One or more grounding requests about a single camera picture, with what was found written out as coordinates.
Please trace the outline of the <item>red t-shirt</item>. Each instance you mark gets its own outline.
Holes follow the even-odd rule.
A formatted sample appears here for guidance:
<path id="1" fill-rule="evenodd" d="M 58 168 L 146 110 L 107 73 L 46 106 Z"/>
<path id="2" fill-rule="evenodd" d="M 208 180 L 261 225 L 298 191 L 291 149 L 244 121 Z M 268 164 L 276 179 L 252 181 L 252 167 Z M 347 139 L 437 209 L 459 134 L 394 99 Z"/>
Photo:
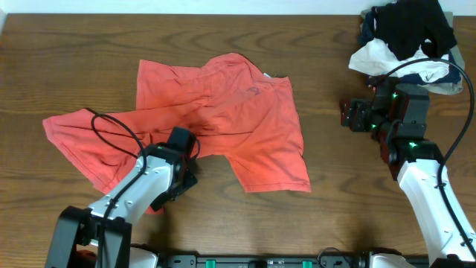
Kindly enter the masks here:
<path id="1" fill-rule="evenodd" d="M 166 141 L 174 127 L 197 136 L 198 156 L 224 156 L 247 192 L 311 189 L 291 81 L 267 76 L 241 54 L 201 67 L 142 60 L 133 111 L 95 118 L 81 109 L 42 124 L 103 193 L 131 171 L 142 147 Z"/>

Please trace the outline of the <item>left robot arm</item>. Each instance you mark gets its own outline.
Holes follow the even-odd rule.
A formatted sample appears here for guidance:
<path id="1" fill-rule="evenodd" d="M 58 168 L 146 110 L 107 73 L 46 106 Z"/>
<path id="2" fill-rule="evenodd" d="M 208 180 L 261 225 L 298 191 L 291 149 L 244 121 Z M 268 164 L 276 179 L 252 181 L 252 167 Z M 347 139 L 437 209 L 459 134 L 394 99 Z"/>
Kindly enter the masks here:
<path id="1" fill-rule="evenodd" d="M 167 142 L 142 147 L 135 166 L 87 208 L 59 216 L 47 267 L 158 267 L 159 256 L 132 244 L 132 227 L 148 208 L 157 211 L 197 183 L 189 165 L 197 138 L 176 127 Z"/>

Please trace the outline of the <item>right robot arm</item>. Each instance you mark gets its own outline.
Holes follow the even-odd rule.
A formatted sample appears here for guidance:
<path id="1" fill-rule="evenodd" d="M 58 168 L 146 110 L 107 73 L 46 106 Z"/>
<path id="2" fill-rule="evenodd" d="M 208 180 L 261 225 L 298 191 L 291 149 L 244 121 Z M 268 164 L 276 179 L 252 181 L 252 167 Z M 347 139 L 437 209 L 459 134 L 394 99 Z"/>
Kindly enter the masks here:
<path id="1" fill-rule="evenodd" d="M 341 125 L 370 133 L 382 161 L 408 198 L 425 240 L 430 267 L 474 267 L 475 231 L 448 179 L 439 147 L 425 138 L 428 90 L 380 85 L 372 100 L 339 102 Z"/>

